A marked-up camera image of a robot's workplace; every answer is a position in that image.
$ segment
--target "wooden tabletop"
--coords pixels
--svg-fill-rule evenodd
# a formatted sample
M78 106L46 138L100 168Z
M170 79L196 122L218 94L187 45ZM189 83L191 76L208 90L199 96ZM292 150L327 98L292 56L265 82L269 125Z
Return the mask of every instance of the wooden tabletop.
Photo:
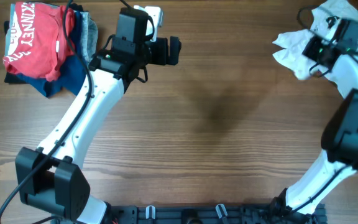
M0 206L17 185L16 154L35 149L75 97L63 91L48 99L30 85L3 82L10 2L0 0ZM97 23L100 46L115 33L122 5L76 2ZM342 98L327 80L297 80L273 59L280 48L272 41L300 30L300 7L322 1L130 3L164 10L158 34L180 37L180 62L149 65L149 82L131 84L110 111L85 159L91 193L112 205L269 203L294 184L317 158ZM358 223L358 174L323 202L330 224ZM47 216L16 197L3 222Z

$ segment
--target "dark blue fabric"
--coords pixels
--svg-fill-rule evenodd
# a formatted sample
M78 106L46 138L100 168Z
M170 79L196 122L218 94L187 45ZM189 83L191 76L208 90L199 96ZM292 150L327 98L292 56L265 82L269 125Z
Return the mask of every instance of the dark blue fabric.
M80 12L75 12L75 25L70 32L70 39L73 41L75 50L79 56L81 56L81 32L82 15ZM60 67L60 77L58 80L48 82L45 78L31 78L23 74L17 74L17 77L32 85L46 97L53 96L63 87L77 95L84 83L85 71L81 62L72 55L67 57Z

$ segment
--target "red shirt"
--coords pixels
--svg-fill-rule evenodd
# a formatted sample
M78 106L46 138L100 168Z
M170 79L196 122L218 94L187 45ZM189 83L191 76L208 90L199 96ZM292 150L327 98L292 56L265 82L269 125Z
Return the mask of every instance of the red shirt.
M48 81L59 78L60 66L66 57L73 55L63 34L64 10L65 6L52 8L46 4L16 3L10 28L11 43L3 58L7 72ZM74 23L74 11L68 9L67 35Z

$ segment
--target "crumpled white cloth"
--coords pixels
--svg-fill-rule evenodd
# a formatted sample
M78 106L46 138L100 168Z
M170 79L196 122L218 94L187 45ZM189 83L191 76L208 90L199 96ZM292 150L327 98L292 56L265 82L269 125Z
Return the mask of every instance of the crumpled white cloth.
M346 0L327 0L321 5L321 7L331 11L335 16L340 18L353 19L358 21L357 9L350 5ZM314 22L311 26L311 29L323 37L332 35L332 31L328 29L328 23L326 22L326 19L330 15L319 8L313 9L312 13ZM273 54L276 61L293 70L295 76L300 80L308 79L310 77L310 68L316 64L315 61L310 60L302 55L303 50L305 49L312 36L313 34L305 29L297 32L287 32L280 34L278 35L277 40L273 42L273 44L284 48L283 50ZM319 65L313 71L316 70L325 72L327 71L327 68ZM333 77L330 74L327 75L326 78L329 80L338 79L338 77Z

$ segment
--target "black fabric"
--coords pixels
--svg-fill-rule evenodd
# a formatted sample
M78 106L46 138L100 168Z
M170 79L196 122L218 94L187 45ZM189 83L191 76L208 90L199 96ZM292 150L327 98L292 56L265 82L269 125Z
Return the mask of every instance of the black fabric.
M84 11L82 5L77 5L75 3L70 4L70 9L76 10L78 12L83 12ZM5 35L7 34L8 30L9 30L9 21L5 21L4 22ZM8 83L8 84L27 84L25 81L21 80L16 75L11 74L9 72L6 73L4 83Z

